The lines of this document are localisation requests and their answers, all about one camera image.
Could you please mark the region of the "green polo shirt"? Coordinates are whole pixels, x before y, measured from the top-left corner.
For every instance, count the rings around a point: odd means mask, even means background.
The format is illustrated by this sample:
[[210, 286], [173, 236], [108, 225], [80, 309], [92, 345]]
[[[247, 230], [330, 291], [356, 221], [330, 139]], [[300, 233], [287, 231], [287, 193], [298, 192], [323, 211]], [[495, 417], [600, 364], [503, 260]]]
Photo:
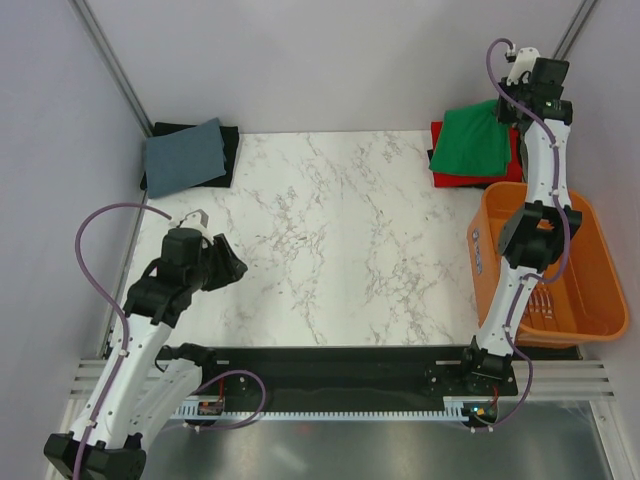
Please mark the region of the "green polo shirt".
[[433, 148], [430, 169], [438, 174], [498, 177], [511, 160], [509, 127], [496, 118], [497, 100], [449, 109]]

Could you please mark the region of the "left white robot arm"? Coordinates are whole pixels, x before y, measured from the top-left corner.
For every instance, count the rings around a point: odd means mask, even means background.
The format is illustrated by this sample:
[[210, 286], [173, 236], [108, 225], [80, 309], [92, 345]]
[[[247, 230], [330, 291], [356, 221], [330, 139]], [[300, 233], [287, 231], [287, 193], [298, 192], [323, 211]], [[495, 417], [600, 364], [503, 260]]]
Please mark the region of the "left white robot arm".
[[198, 292], [239, 281], [248, 268], [226, 237], [177, 227], [128, 290], [125, 324], [83, 412], [69, 431], [49, 436], [44, 455], [66, 479], [138, 479], [162, 426], [193, 392], [208, 393], [219, 369], [206, 354], [174, 353], [149, 391], [156, 357]]

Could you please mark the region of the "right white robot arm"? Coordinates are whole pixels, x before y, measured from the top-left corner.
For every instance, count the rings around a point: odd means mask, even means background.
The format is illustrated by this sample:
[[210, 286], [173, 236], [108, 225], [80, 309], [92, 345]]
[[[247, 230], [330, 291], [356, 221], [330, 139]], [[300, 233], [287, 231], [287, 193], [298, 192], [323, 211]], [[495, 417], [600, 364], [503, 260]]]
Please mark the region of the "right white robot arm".
[[524, 203], [500, 233], [497, 289], [457, 371], [460, 386], [469, 393], [491, 395], [508, 384], [515, 338], [529, 298], [538, 284], [560, 278], [560, 273], [545, 273], [551, 265], [566, 268], [571, 239], [582, 223], [567, 187], [572, 106], [562, 99], [562, 91], [559, 80], [498, 85], [499, 110], [523, 135], [527, 187]]

